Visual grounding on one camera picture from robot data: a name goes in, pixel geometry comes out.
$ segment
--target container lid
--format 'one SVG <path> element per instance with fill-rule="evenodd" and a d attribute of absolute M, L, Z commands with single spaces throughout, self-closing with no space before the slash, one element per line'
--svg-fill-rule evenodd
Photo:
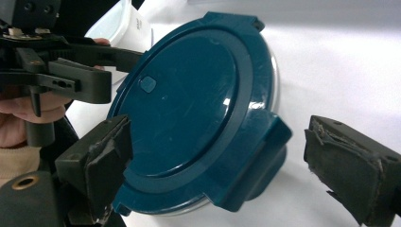
<path fill-rule="evenodd" d="M 252 16 L 207 13 L 145 53 L 109 117 L 131 120 L 133 159 L 114 209 L 181 212 L 204 203 L 236 211 L 284 162 L 290 130 L 270 112 L 273 68 Z"/>

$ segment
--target blue lid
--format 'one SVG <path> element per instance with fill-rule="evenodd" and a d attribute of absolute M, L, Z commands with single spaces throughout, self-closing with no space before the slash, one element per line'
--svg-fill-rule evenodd
<path fill-rule="evenodd" d="M 207 13 L 166 35 L 118 89 L 133 159 L 113 206 L 165 214 L 206 198 L 236 211 L 268 185 L 291 133 L 269 111 L 270 53 L 256 17 Z"/>

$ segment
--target teal lid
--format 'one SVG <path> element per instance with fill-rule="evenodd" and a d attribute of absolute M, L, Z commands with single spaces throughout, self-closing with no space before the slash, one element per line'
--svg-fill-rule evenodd
<path fill-rule="evenodd" d="M 113 207 L 166 214 L 205 200 L 236 211 L 285 160 L 273 68 L 256 17 L 207 13 L 145 53 L 109 117 L 131 120 L 133 159 Z"/>

